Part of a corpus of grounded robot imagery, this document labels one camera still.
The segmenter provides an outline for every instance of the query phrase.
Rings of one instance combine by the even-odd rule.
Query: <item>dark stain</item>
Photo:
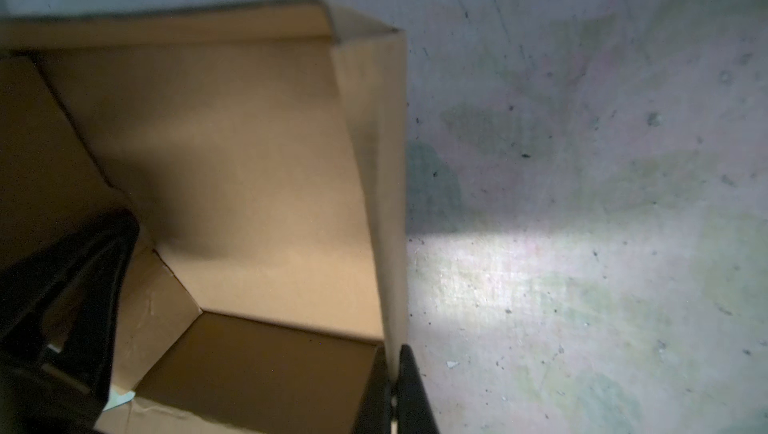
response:
[[[752,60],[752,53],[744,53],[739,56],[739,66],[746,66]]]
[[[469,213],[456,173],[423,141],[408,142],[406,159],[407,231],[456,232],[465,228]]]
[[[648,113],[645,122],[647,122],[648,126],[651,128],[658,128],[661,125],[661,115],[655,111],[653,113]]]
[[[731,178],[729,178],[729,177],[728,177],[728,175],[722,175],[722,176],[720,177],[720,181],[721,181],[723,184],[730,186],[731,188],[735,188],[735,187],[736,187],[736,183],[734,182],[734,180],[732,180]]]

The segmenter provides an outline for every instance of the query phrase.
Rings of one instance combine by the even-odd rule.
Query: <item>gray surface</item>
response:
[[[444,433],[768,432],[768,0],[334,1],[408,30]]]

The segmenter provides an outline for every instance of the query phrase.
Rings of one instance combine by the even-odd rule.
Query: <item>cardboard box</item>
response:
[[[321,0],[0,23],[0,268],[126,205],[106,432],[348,432],[407,338],[406,40]]]

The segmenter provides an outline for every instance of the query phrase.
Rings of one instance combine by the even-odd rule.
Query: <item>open cardboard box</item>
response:
[[[128,206],[106,432],[348,432],[407,337],[406,40],[321,0],[0,23],[0,268]]]

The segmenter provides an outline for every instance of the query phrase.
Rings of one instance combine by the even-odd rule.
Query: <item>cardboard flap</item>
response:
[[[135,46],[46,52],[41,63],[204,311],[381,340],[330,47]]]
[[[137,245],[120,291],[112,386],[133,390],[200,312],[159,256]]]
[[[103,412],[95,429],[104,434],[259,434],[143,398]]]
[[[329,4],[333,32],[341,43],[361,37],[380,36],[394,33],[396,28],[384,24],[381,21],[367,17],[351,8]]]
[[[32,61],[0,60],[0,269],[123,205]]]
[[[406,52],[403,33],[355,40],[332,52],[366,197],[392,379],[408,341]]]
[[[79,18],[0,20],[0,47],[46,50],[147,44],[332,38],[321,0]]]
[[[203,313],[137,395],[269,434],[349,432],[376,347]]]

